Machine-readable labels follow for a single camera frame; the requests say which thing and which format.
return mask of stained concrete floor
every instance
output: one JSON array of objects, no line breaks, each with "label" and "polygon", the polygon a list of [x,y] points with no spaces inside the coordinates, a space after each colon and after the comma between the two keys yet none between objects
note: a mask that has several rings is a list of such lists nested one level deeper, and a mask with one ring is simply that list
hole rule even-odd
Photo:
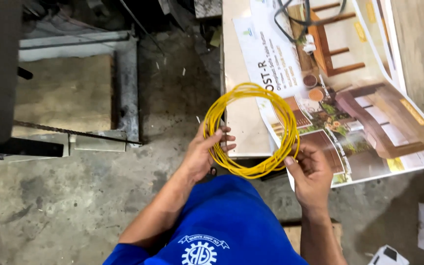
[{"label": "stained concrete floor", "polygon": [[[138,51],[144,147],[0,162],[1,265],[102,263],[177,168],[196,132],[196,116],[202,118],[219,96],[219,51],[208,51],[193,34],[169,32],[159,39],[166,63],[149,40],[141,40]],[[300,217],[286,179],[252,183],[279,220]],[[348,263],[365,265],[368,253],[389,244],[410,264],[424,264],[416,246],[418,202],[424,202],[424,172],[331,191],[330,213],[343,224]]]}]

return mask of black cable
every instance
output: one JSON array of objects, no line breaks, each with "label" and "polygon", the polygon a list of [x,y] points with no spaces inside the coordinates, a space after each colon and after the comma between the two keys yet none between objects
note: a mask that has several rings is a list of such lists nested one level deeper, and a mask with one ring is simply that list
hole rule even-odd
[{"label": "black cable", "polygon": [[160,45],[156,42],[156,40],[150,35],[150,33],[148,33],[146,31],[146,29],[143,27],[143,25],[140,23],[140,21],[138,21],[138,19],[135,17],[135,15],[133,15],[132,11],[129,9],[129,7],[127,7],[126,3],[124,2],[124,0],[120,0],[120,2],[122,3],[122,5],[124,6],[124,8],[128,11],[128,13],[132,16],[133,20],[135,22],[137,22],[137,24],[140,26],[140,28],[142,29],[143,32],[145,32],[146,35],[148,35],[148,37],[153,40],[153,42],[155,43],[156,47],[158,47],[158,49],[161,51],[161,53],[163,54],[163,56],[165,56],[163,50],[161,49]]},{"label": "black cable", "polygon": [[[310,3],[309,0],[305,0],[304,6],[305,6],[305,20],[298,20],[295,18],[292,18],[291,16],[289,16],[289,13],[287,12],[287,7],[289,6],[289,4],[292,2],[292,0],[289,0],[288,2],[286,2],[285,4],[282,4],[281,0],[278,0],[279,6],[280,8],[278,9],[278,11],[276,12],[276,14],[274,15],[274,23],[276,23],[276,25],[279,27],[279,29],[282,31],[282,33],[286,36],[287,39],[289,39],[292,43],[296,43],[298,40],[300,40],[304,35],[305,32],[307,31],[307,28],[310,26],[318,26],[321,24],[325,24],[329,21],[332,21],[335,19],[335,17],[341,15],[343,13],[343,11],[345,10],[346,7],[346,0],[343,0],[341,3],[341,8],[340,11],[338,12],[338,15],[329,17],[329,18],[325,18],[325,19],[321,19],[319,21],[313,21],[310,19]],[[297,39],[293,39],[289,34],[287,34],[287,32],[281,27],[281,25],[278,23],[278,21],[276,20],[276,17],[280,14],[280,13],[284,13],[286,14],[292,21],[296,22],[297,24],[303,25],[303,29],[301,31],[301,33],[299,34],[299,37]]]}]

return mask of chair image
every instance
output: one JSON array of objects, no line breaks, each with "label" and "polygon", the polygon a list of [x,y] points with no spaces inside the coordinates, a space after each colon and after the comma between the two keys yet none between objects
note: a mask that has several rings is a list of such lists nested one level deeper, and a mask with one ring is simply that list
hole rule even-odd
[{"label": "chair image", "polygon": [[[333,3],[333,4],[327,4],[323,6],[310,8],[310,18],[313,21],[319,21],[320,18],[315,14],[315,12],[334,8],[339,5],[340,3]],[[326,22],[325,24],[335,23],[341,20],[353,18],[355,16],[356,14],[354,12],[342,14],[342,15],[336,16],[335,18]],[[350,51],[350,49],[346,47],[346,48],[330,51],[330,49],[328,48],[327,34],[325,33],[325,27],[324,27],[325,24],[321,24],[318,26],[310,26],[308,30],[309,30],[309,34],[311,34],[313,38],[315,39],[314,44],[317,48],[315,51],[313,51],[313,56],[315,57],[315,61],[317,62],[318,66],[323,70],[323,72],[325,72],[327,77],[339,75],[345,72],[349,72],[352,70],[365,67],[366,65],[364,63],[355,63],[355,64],[351,64],[347,66],[342,66],[339,68],[333,68],[331,57],[333,55],[348,52]]]},{"label": "chair image", "polygon": [[[390,120],[387,124],[396,127],[403,135],[405,144],[395,146],[386,134],[383,126],[368,112],[368,107],[362,107],[356,100],[358,97],[369,96],[376,106]],[[384,159],[394,159],[404,155],[424,151],[424,124],[420,123],[418,113],[410,112],[403,104],[406,100],[402,94],[390,85],[376,83],[356,89],[337,92],[338,108],[362,123],[364,137]]]}]

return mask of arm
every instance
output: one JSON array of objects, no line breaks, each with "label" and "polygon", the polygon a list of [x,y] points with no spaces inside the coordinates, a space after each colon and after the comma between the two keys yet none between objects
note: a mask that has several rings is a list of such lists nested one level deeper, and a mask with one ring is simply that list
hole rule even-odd
[{"label": "arm", "polygon": [[[127,226],[119,238],[119,243],[132,244],[142,248],[152,247],[159,237],[171,229],[184,207],[192,187],[209,171],[213,159],[209,148],[219,141],[233,141],[233,136],[225,136],[229,127],[222,127],[215,135],[203,137],[203,123],[197,135],[189,144],[184,160],[179,169],[162,187],[153,201]],[[235,144],[223,147],[231,150]]]},{"label": "arm", "polygon": [[297,161],[286,157],[284,163],[302,206],[301,256],[310,265],[347,265],[328,213],[333,172],[327,159],[318,147],[302,142]]}]

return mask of wire coil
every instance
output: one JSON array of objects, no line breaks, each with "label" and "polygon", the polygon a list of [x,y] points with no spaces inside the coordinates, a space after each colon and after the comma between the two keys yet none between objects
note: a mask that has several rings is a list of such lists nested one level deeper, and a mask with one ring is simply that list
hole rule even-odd
[{"label": "wire coil", "polygon": [[269,174],[271,171],[282,170],[285,167],[278,166],[284,158],[292,151],[292,146],[296,143],[297,148],[293,157],[297,156],[299,151],[299,133],[297,131],[297,121],[291,110],[291,107],[276,93],[266,90],[261,86],[246,82],[237,85],[232,91],[222,95],[209,108],[205,115],[204,137],[213,135],[220,127],[220,118],[228,104],[241,98],[261,97],[268,99],[274,107],[276,115],[283,121],[284,134],[281,139],[281,147],[269,158],[253,167],[241,166],[225,154],[220,147],[220,143],[216,143],[210,154],[217,164],[227,168],[232,174],[242,176],[247,179],[256,179]]}]

